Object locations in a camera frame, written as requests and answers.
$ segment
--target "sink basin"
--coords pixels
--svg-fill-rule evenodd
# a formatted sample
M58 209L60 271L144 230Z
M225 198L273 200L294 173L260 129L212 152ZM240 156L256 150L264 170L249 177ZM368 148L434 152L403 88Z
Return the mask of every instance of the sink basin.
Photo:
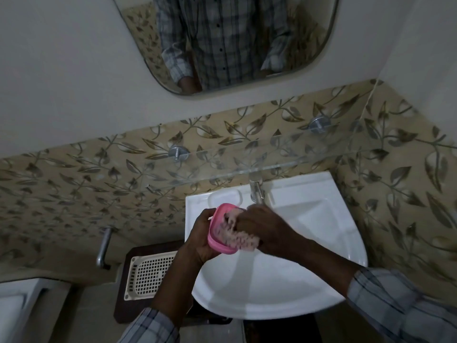
M329 172L265 182L262 189L266 204L298 233L346 259L368 264L360 234ZM222 191L238 191L240 207L253 203L249 185ZM212 194L186 197L186 239L195 219L209 208ZM312 313L344 300L311 271L258 250L219 255L208 261L197 276L192 295L211 312L251 320Z

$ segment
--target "shirt sleeve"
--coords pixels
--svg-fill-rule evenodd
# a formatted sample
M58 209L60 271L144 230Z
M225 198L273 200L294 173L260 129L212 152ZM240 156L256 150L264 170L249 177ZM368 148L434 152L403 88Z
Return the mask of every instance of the shirt sleeve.
M292 38L288 24L288 0L260 0L263 23L270 31L270 48L261 70L281 72L286 66L286 49Z
M162 58L177 84L183 77L193 77L186 58L186 24L178 0L154 0L157 28L162 45Z
M395 342L457 342L457 308L434 300L397 270L363 268L348 289L349 305Z
M166 315L146 308L117 343L179 343L179 332Z

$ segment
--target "chrome faucet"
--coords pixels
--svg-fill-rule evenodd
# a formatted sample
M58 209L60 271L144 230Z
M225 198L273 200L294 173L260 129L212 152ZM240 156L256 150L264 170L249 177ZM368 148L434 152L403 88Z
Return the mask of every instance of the chrome faucet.
M105 255L106 250L108 250L108 245L110 244L111 234L113 232L113 228L111 226L106 226L105 232L103 234L103 239L101 240L100 251L97 255L97 267L101 269L110 270L111 265L105 263Z
M265 204L265 195L261 189L263 183L260 172L249 173L249 185L251 187L251 200L256 204Z

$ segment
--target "perforated basket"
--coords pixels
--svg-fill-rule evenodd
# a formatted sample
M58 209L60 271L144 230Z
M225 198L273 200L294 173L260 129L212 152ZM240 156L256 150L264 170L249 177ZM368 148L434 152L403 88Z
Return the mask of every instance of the perforated basket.
M176 253L133 257L130 261L124 300L142 300L154 297Z

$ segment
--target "reflected plaid shirt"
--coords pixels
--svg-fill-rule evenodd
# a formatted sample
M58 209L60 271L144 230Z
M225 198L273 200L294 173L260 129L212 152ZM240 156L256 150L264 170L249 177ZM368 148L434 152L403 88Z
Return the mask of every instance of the reflected plaid shirt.
M457 342L457 308L421 293L399 271L364 268L348 289L348 302L379 333L394 342ZM175 343L178 330L165 315L147 308L118 343Z
M249 81L261 69L281 72L291 38L287 0L154 0L162 57L175 83L193 77L189 38L203 89ZM269 31L270 48L258 35Z

